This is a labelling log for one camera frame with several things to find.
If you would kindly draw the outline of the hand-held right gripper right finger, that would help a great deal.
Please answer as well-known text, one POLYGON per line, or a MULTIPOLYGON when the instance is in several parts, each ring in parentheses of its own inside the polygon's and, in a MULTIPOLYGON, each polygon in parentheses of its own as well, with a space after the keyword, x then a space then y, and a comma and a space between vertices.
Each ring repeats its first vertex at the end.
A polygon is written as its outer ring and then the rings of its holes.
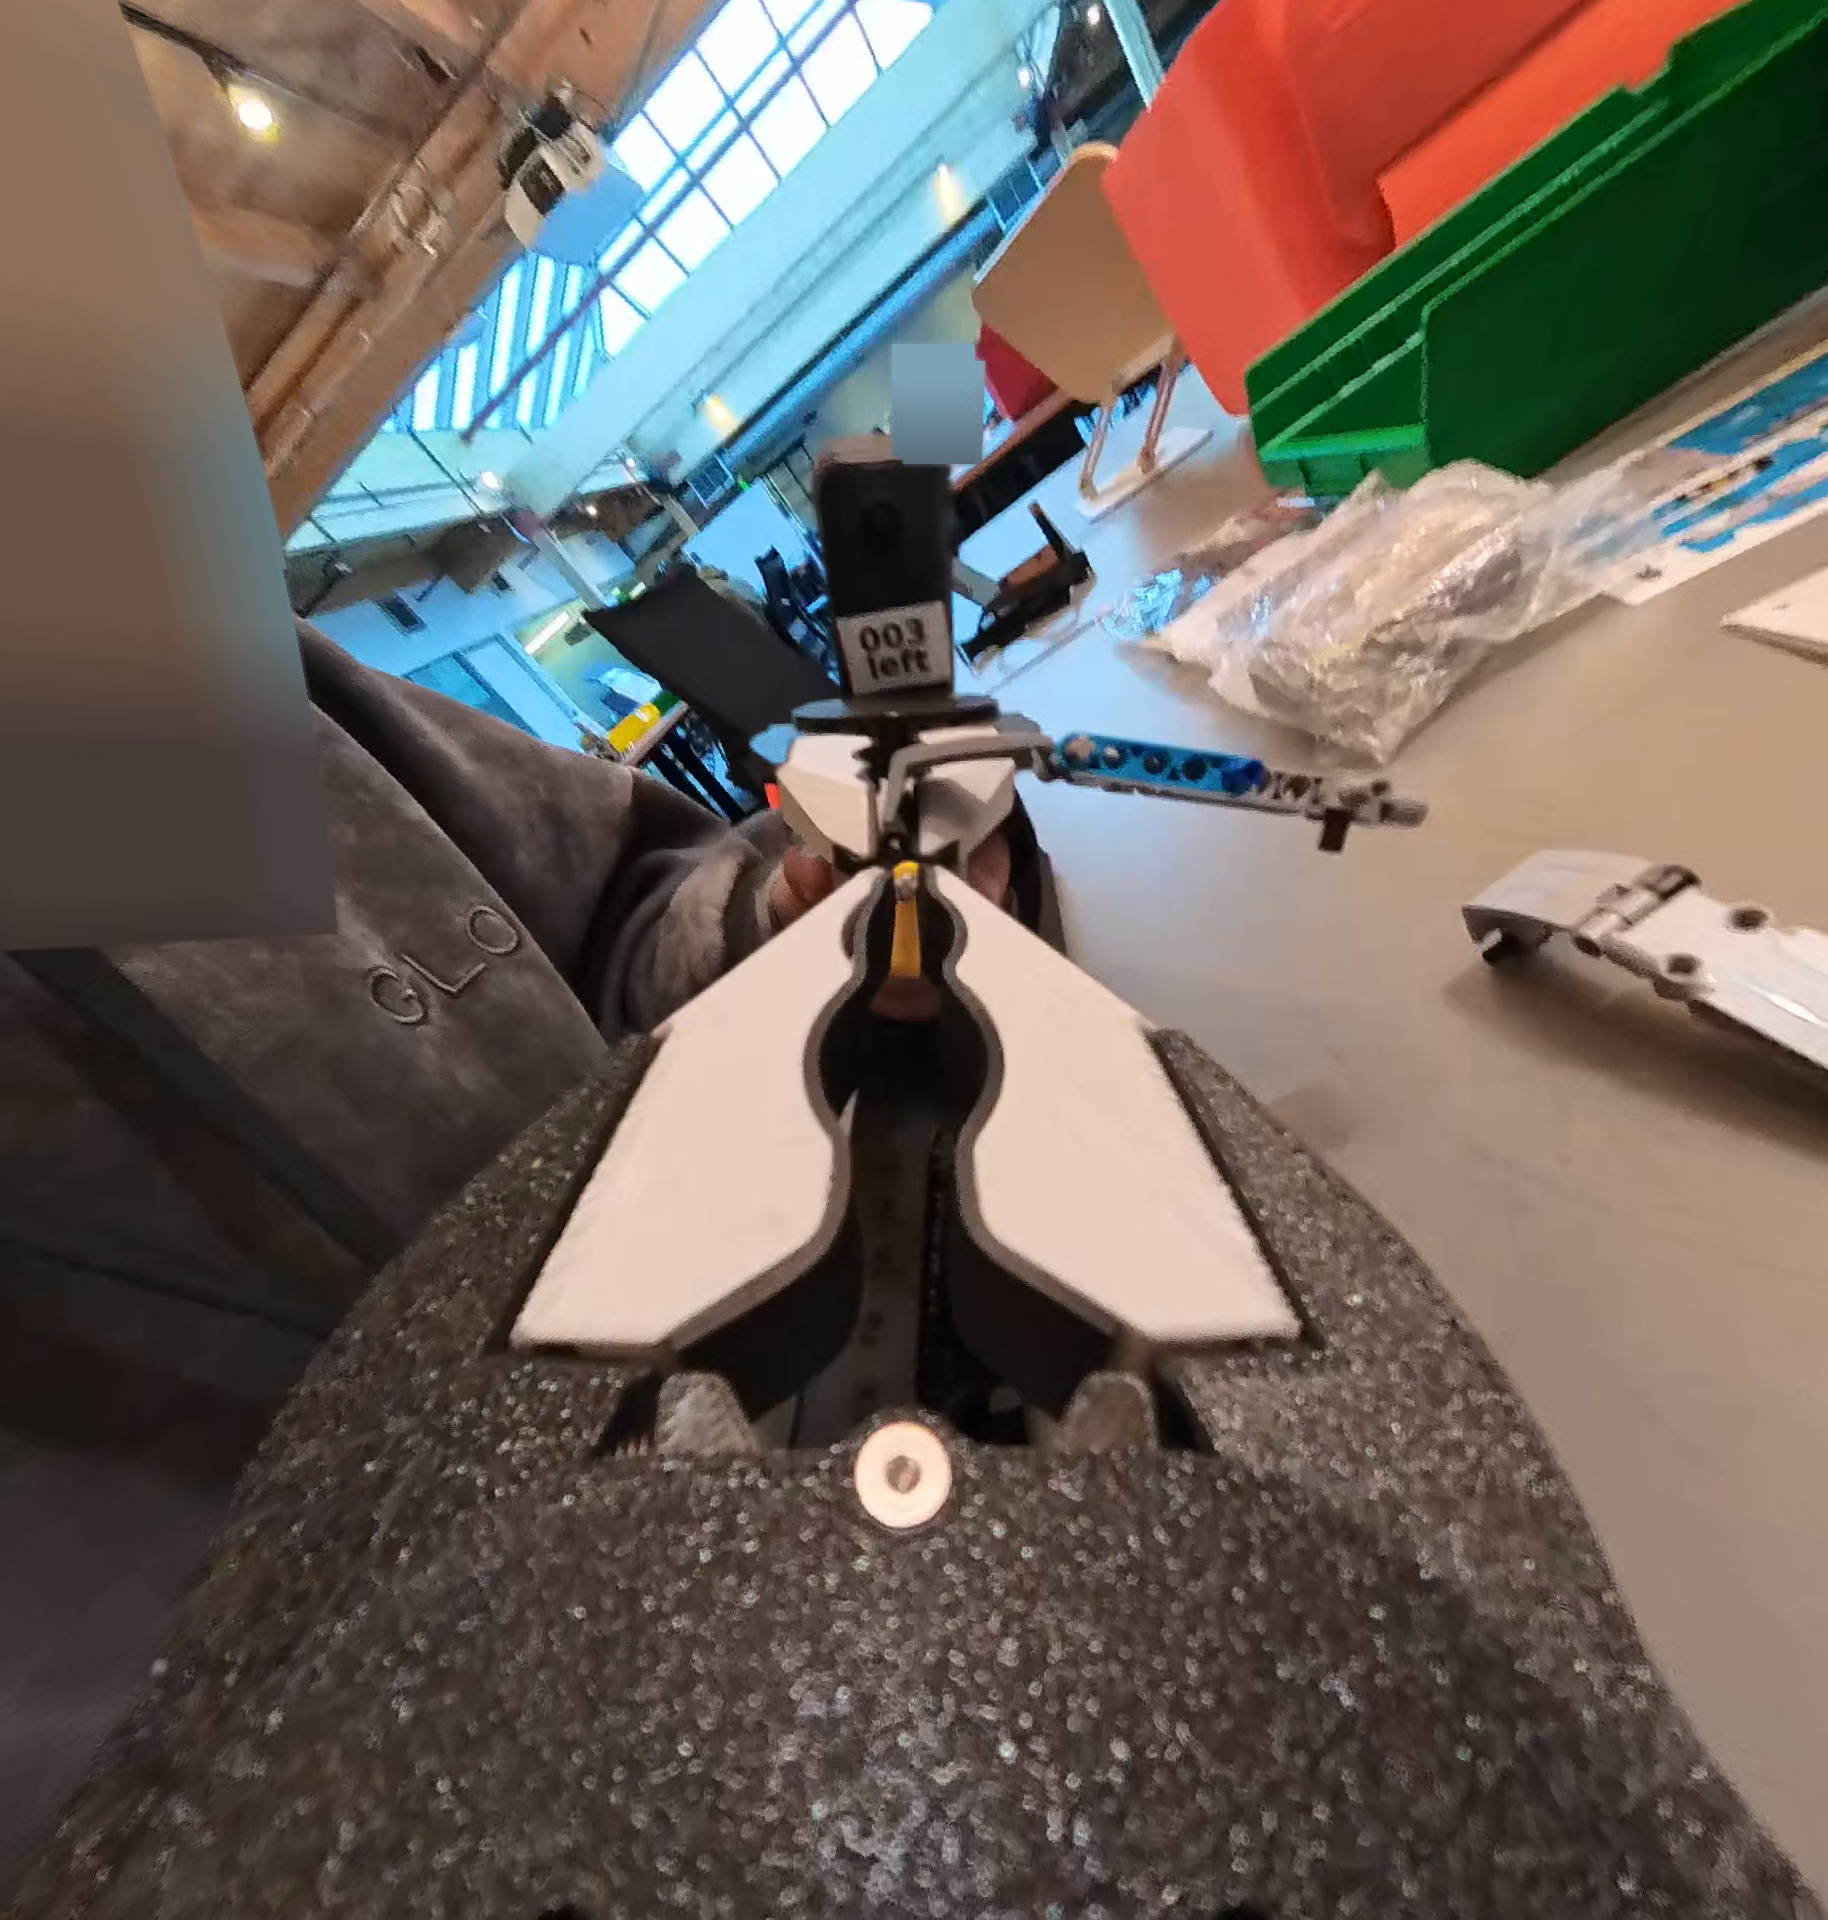
POLYGON ((1302 1331, 1227 1178, 1140 1016, 996 911, 933 874, 945 981, 984 1073, 961 1135, 974 1245, 1104 1335, 1242 1348, 1302 1331))

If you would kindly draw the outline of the grey blue toy assembly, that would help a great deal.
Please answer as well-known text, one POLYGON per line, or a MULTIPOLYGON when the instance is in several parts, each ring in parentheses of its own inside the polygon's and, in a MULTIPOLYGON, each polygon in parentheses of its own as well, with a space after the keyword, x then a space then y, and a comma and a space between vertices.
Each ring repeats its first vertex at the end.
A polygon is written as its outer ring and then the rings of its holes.
POLYGON ((980 765, 1112 797, 1305 821, 1318 828, 1322 855, 1344 853, 1358 829, 1410 833, 1429 823, 1429 804, 1396 793, 1385 778, 1274 767, 1255 756, 1093 731, 1048 736, 1021 716, 996 716, 968 727, 923 731, 889 749, 872 782, 884 843, 896 853, 914 850, 920 805, 940 797, 940 774, 980 765))

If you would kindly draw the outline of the grey hinged toy assembly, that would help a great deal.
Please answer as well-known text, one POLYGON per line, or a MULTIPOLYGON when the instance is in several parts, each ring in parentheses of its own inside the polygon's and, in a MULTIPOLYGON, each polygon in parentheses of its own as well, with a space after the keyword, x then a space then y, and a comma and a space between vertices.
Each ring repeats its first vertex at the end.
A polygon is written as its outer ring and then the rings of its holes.
POLYGON ((1564 944, 1828 1083, 1828 934, 1723 902, 1690 867, 1533 853, 1460 919, 1492 967, 1564 944))

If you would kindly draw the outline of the person's left forearm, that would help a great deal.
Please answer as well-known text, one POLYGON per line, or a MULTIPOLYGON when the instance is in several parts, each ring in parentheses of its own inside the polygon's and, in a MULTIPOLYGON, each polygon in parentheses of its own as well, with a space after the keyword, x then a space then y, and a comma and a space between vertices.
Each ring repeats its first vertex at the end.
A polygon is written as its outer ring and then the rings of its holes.
POLYGON ((739 826, 658 782, 634 782, 591 911, 576 987, 604 1041, 655 1029, 795 915, 793 835, 773 811, 739 826))

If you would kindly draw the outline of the black brown desk device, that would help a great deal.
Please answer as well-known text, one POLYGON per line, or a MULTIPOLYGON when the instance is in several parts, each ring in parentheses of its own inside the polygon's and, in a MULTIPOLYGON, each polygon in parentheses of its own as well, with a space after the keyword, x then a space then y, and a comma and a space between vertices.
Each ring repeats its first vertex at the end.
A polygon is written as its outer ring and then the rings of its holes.
POLYGON ((989 580, 953 563, 953 593, 978 610, 974 632, 955 638, 955 653, 971 670, 1067 611, 1093 582, 1087 552, 1070 542, 1038 502, 1030 502, 1027 514, 1042 542, 1015 572, 989 580))

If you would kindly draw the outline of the person's left hand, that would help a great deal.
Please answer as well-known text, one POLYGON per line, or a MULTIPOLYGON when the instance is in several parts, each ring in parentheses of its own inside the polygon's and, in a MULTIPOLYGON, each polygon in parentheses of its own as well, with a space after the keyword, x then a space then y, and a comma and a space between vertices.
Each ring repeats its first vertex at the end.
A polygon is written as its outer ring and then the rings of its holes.
MULTIPOLYGON (((1015 873, 1015 845, 1007 829, 996 829, 977 847, 963 871, 968 883, 1007 915, 1017 913, 1015 873)), ((805 913, 828 900, 836 885, 838 874, 828 861, 801 843, 788 845, 769 881, 769 925, 782 930, 801 922, 805 913)))

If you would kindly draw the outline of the red box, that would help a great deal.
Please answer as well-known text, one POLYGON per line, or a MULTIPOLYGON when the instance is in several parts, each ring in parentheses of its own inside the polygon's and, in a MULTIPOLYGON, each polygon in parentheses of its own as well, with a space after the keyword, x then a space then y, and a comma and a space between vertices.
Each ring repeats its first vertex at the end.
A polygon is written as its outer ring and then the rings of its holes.
POLYGON ((984 390, 1005 425, 1026 428, 1030 419, 1066 408, 1067 395, 991 327, 980 323, 974 352, 984 390))

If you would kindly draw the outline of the crumpled clear plastic bag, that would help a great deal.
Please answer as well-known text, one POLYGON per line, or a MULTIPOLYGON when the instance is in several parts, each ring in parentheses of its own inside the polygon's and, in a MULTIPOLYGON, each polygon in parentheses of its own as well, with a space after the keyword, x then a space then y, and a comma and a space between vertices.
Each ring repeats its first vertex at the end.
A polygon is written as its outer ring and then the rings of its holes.
POLYGON ((1322 516, 1322 502, 1309 493, 1242 509, 1106 605, 1098 628, 1115 640, 1155 640, 1224 582, 1246 579, 1265 548, 1313 528, 1322 516))

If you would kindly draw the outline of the person's grey sweatshirt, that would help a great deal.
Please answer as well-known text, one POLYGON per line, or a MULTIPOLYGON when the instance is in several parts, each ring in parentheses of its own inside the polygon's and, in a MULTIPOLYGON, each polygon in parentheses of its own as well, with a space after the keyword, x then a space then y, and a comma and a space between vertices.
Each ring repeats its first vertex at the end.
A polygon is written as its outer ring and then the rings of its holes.
POLYGON ((300 624, 326 933, 0 951, 0 1907, 317 1345, 602 1065, 638 769, 300 624))

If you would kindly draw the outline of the plywood stand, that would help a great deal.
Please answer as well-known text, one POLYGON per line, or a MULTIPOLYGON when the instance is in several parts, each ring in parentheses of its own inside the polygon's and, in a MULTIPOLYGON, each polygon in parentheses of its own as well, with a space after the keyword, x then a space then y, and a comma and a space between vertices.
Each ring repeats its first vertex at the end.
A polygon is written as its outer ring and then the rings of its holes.
POLYGON ((1108 198, 1119 149, 1083 144, 977 274, 980 323, 1048 378, 1060 398, 1094 410, 1076 478, 1076 507, 1104 521, 1208 441, 1205 428, 1171 428, 1185 352, 1108 198), (1119 401, 1155 385, 1137 454, 1112 462, 1119 401))

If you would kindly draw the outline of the clear bag of dark parts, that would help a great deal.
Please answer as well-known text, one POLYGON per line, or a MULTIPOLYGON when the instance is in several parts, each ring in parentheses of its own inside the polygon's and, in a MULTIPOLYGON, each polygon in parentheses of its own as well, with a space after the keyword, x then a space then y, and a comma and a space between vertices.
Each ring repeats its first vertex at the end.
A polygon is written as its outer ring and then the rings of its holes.
POLYGON ((1282 516, 1151 644, 1214 696, 1381 767, 1479 672, 1595 600, 1651 540, 1628 476, 1564 485, 1455 462, 1282 516))

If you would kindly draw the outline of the orange plastic carry case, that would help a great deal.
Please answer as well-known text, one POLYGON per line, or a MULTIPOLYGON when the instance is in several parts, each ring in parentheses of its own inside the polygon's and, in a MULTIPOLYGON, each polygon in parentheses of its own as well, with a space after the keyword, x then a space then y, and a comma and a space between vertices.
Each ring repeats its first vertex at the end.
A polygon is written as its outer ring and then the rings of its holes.
POLYGON ((1227 414, 1315 312, 1729 3, 1222 3, 1100 188, 1227 414))

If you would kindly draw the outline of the green storage bin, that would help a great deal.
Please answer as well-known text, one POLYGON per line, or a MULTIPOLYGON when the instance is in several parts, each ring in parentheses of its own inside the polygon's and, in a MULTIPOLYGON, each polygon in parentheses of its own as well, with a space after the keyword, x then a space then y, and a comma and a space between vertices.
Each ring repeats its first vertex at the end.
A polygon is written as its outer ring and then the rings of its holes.
POLYGON ((1540 476, 1828 286, 1828 3, 1740 5, 1246 378, 1265 478, 1540 476))

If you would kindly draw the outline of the blue sticker sheet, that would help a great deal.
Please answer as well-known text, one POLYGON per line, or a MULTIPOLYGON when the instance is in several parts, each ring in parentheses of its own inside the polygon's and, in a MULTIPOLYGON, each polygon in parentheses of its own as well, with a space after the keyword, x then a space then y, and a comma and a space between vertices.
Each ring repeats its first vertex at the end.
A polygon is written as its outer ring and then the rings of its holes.
POLYGON ((1661 445, 1692 476, 1608 593, 1639 608, 1828 511, 1828 341, 1661 445))

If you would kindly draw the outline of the white instruction sheet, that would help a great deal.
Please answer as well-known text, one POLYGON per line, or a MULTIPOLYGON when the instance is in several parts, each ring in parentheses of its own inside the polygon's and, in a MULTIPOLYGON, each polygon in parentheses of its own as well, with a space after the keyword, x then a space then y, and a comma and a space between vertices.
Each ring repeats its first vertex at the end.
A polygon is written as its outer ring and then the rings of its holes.
POLYGON ((1721 624, 1783 653, 1828 666, 1828 566, 1729 611, 1721 624))

